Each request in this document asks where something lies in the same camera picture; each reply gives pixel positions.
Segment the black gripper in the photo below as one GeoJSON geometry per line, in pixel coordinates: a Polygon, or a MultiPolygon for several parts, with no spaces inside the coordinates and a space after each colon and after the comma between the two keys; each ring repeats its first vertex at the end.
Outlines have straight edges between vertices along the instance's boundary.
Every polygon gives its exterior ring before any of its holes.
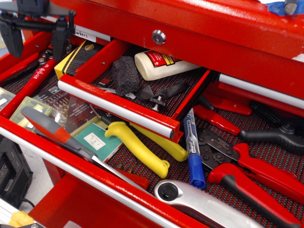
{"type": "Polygon", "coordinates": [[[70,31],[74,31],[76,12],[48,0],[16,0],[0,4],[0,33],[9,53],[20,58],[23,40],[20,29],[52,31],[53,59],[59,62],[65,54],[70,31]],[[57,16],[55,23],[42,22],[40,17],[57,16]]]}

